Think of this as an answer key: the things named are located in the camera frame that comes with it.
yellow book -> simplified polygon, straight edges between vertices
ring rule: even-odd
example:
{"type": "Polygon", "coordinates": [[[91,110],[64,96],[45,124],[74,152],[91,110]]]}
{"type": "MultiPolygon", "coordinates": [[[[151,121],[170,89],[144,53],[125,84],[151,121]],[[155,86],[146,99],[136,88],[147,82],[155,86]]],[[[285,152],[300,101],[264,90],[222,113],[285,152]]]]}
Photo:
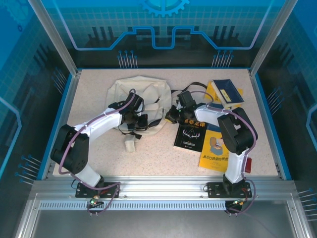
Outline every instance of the yellow book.
{"type": "MultiPolygon", "coordinates": [[[[214,127],[215,126],[208,125],[210,129],[214,129],[214,127]]],[[[228,158],[229,151],[223,144],[221,132],[207,129],[199,166],[210,170],[225,172],[228,167],[228,158]]]]}
{"type": "MultiPolygon", "coordinates": [[[[241,96],[243,96],[243,90],[240,89],[240,88],[237,88],[239,94],[241,96]]],[[[206,89],[206,93],[209,93],[212,97],[213,97],[213,103],[216,103],[216,104],[221,104],[221,100],[219,99],[219,97],[217,96],[215,90],[213,89],[212,85],[211,85],[211,81],[208,83],[208,86],[207,86],[207,89],[206,89]]],[[[205,94],[205,99],[208,100],[208,101],[211,101],[211,98],[205,94]]],[[[233,108],[238,108],[240,107],[241,104],[237,104],[235,105],[233,108]]]]}

white bag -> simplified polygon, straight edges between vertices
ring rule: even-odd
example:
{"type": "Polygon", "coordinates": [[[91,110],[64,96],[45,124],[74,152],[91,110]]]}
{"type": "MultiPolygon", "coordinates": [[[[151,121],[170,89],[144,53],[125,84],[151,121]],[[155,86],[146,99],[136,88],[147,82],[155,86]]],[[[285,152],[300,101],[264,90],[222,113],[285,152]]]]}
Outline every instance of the white bag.
{"type": "MultiPolygon", "coordinates": [[[[155,135],[165,125],[165,114],[171,108],[172,98],[170,87],[166,80],[156,78],[136,76],[119,79],[108,89],[106,105],[125,101],[132,88],[136,90],[137,95],[144,99],[145,110],[142,114],[148,115],[148,124],[160,119],[158,125],[150,127],[145,131],[135,131],[135,134],[142,136],[155,135]]],[[[124,133],[131,132],[128,131],[127,124],[125,123],[120,125],[120,130],[124,133]]],[[[125,136],[125,146],[128,152],[135,151],[135,141],[136,138],[134,135],[125,136]]]]}

mounting plate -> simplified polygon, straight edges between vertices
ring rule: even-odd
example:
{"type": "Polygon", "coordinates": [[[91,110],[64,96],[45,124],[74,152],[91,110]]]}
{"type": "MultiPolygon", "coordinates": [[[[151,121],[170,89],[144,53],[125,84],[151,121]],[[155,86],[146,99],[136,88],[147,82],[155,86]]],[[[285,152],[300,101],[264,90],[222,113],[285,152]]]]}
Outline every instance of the mounting plate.
{"type": "MultiPolygon", "coordinates": [[[[114,182],[105,182],[103,187],[107,187],[107,186],[112,185],[112,184],[114,184],[114,182]]],[[[106,193],[104,193],[100,196],[100,198],[112,198],[112,196],[115,192],[115,189],[116,189],[116,186],[109,188],[106,193]]],[[[120,193],[120,191],[118,191],[118,193],[116,194],[116,196],[114,198],[118,198],[119,193],[120,193]]],[[[76,190],[75,197],[77,197],[77,198],[93,198],[97,194],[98,194],[97,190],[87,188],[81,182],[79,182],[77,184],[77,190],[76,190]]]]}
{"type": "Polygon", "coordinates": [[[246,190],[250,190],[247,193],[248,198],[252,197],[252,191],[250,188],[250,184],[248,182],[243,183],[239,189],[236,189],[229,196],[223,187],[222,182],[208,182],[207,190],[208,190],[208,198],[245,198],[244,192],[241,190],[245,188],[246,190]]]}

red tag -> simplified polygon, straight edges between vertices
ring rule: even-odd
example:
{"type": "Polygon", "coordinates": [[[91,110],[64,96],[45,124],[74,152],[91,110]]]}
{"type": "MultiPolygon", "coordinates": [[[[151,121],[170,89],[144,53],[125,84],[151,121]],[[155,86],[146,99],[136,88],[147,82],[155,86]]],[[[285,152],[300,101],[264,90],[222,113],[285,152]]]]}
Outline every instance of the red tag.
{"type": "Polygon", "coordinates": [[[246,163],[246,168],[244,169],[244,171],[246,173],[251,173],[251,163],[252,163],[252,159],[250,157],[248,157],[247,163],[246,163]]]}

black book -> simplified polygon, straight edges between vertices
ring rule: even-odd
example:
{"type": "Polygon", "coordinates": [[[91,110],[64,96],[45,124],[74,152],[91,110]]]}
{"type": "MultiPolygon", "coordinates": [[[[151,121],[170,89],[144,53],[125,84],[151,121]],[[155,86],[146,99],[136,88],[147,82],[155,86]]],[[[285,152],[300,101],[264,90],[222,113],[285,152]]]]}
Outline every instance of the black book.
{"type": "Polygon", "coordinates": [[[179,125],[174,146],[201,152],[203,150],[207,123],[194,120],[185,120],[179,125]]]}

